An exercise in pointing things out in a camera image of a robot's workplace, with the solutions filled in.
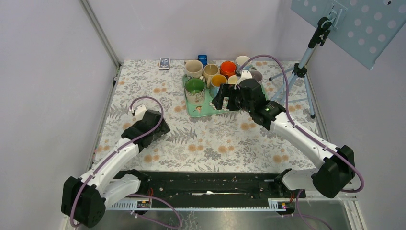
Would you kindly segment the blue butterfly mug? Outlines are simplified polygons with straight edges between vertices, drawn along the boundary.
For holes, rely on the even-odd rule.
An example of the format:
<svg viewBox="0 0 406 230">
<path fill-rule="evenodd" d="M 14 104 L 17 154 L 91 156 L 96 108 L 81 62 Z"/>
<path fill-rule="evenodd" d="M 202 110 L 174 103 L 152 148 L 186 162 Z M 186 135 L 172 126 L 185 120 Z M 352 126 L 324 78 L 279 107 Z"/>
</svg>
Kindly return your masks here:
<svg viewBox="0 0 406 230">
<path fill-rule="evenodd" d="M 217 74 L 210 79 L 210 95 L 215 98 L 219 92 L 221 84 L 227 83 L 227 78 L 224 75 Z"/>
</svg>

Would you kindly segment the cream yellow mug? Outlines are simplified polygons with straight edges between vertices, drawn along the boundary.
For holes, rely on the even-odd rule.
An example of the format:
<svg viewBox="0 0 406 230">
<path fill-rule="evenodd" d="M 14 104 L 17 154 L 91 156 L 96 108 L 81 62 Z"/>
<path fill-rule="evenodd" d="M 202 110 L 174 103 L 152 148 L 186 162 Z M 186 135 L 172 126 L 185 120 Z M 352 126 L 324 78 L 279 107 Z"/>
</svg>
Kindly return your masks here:
<svg viewBox="0 0 406 230">
<path fill-rule="evenodd" d="M 233 75 L 227 79 L 228 84 L 237 84 L 238 80 L 240 79 L 239 76 Z"/>
</svg>

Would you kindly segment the orange mug with black handle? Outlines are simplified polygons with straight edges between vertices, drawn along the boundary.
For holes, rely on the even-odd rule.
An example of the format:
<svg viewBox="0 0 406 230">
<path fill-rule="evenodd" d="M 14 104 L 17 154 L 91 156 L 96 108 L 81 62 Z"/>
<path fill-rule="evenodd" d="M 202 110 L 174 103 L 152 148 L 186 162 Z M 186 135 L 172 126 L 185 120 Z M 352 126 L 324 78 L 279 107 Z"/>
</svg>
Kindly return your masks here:
<svg viewBox="0 0 406 230">
<path fill-rule="evenodd" d="M 220 65 L 220 74 L 224 75 L 227 79 L 236 74 L 237 66 L 232 61 L 225 61 Z"/>
</svg>

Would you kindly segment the round beige glazed mug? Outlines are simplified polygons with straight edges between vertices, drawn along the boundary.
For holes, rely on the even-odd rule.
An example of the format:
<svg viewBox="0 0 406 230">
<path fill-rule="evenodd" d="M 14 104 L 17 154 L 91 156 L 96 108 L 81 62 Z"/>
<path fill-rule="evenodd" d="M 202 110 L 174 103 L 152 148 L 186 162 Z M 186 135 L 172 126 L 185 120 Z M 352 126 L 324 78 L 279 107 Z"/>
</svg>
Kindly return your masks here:
<svg viewBox="0 0 406 230">
<path fill-rule="evenodd" d="M 206 87 L 210 87 L 211 78 L 220 73 L 220 69 L 215 64 L 208 64 L 203 68 L 203 76 L 205 78 Z"/>
</svg>

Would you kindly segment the beige cartoon print mug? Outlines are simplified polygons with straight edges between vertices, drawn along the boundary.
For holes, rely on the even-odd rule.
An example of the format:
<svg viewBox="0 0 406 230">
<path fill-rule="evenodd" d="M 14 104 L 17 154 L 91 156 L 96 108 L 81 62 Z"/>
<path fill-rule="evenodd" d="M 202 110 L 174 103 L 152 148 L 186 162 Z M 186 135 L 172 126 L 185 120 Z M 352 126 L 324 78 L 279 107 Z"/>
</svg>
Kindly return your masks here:
<svg viewBox="0 0 406 230">
<path fill-rule="evenodd" d="M 188 103 L 192 105 L 202 105 L 206 96 L 205 89 L 206 83 L 204 76 L 199 78 L 186 77 L 184 91 Z"/>
</svg>

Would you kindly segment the light blue faceted mug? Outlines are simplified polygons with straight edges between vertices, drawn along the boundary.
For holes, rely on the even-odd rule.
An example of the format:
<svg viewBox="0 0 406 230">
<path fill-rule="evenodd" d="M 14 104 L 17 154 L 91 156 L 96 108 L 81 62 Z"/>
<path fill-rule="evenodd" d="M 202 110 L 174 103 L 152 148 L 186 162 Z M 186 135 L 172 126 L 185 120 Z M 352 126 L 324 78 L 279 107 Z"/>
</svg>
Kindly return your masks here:
<svg viewBox="0 0 406 230">
<path fill-rule="evenodd" d="M 236 58 L 236 66 L 237 70 L 254 70 L 254 66 L 252 65 L 252 61 L 248 62 L 250 60 L 250 57 L 248 56 L 238 56 Z"/>
</svg>

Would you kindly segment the lilac mug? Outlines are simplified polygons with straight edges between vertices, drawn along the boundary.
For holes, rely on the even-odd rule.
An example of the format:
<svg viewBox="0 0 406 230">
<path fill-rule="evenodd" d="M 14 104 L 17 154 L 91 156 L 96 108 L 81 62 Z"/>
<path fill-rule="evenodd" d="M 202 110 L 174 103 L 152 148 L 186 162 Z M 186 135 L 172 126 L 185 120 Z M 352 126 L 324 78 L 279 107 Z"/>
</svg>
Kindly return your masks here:
<svg viewBox="0 0 406 230">
<path fill-rule="evenodd" d="M 263 75 L 257 71 L 257 70 L 252 70 L 250 71 L 252 78 L 254 78 L 258 83 L 262 83 L 263 81 Z"/>
</svg>

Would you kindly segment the beige seahorse print mug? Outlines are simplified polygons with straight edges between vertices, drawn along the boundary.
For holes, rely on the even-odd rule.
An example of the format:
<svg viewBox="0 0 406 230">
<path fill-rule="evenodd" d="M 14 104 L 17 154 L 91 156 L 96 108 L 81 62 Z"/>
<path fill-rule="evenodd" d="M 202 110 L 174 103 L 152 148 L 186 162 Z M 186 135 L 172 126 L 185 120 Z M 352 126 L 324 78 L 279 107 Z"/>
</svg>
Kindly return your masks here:
<svg viewBox="0 0 406 230">
<path fill-rule="evenodd" d="M 185 64 L 185 73 L 186 78 L 203 78 L 203 64 L 199 60 L 186 60 Z"/>
</svg>

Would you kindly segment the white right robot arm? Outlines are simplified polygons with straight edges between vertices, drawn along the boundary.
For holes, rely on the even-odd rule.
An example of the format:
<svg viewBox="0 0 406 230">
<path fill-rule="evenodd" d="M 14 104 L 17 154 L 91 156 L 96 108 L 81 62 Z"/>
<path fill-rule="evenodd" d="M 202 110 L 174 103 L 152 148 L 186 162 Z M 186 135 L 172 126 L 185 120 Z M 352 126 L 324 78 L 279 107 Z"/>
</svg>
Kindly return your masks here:
<svg viewBox="0 0 406 230">
<path fill-rule="evenodd" d="M 274 185 L 278 196 L 287 197 L 293 190 L 308 189 L 334 198 L 355 177 L 354 152 L 350 147 L 339 148 L 289 117 L 282 105 L 266 99 L 256 80 L 221 84 L 213 105 L 221 109 L 224 98 L 228 99 L 228 110 L 248 112 L 256 124 L 289 141 L 313 163 L 312 169 L 284 172 Z"/>
</svg>

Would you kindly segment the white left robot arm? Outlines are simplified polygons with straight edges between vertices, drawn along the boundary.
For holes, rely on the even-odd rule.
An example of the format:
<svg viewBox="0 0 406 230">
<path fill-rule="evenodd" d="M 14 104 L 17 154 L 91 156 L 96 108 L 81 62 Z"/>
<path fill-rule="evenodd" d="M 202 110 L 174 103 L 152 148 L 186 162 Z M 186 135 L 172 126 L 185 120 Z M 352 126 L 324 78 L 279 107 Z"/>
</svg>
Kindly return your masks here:
<svg viewBox="0 0 406 230">
<path fill-rule="evenodd" d="M 76 227 L 97 225 L 107 208 L 129 194 L 142 197 L 148 183 L 134 175 L 112 182 L 123 166 L 152 142 L 170 132 L 159 111 L 139 106 L 133 113 L 137 121 L 125 129 L 112 152 L 79 178 L 69 177 L 63 185 L 61 212 Z"/>
</svg>

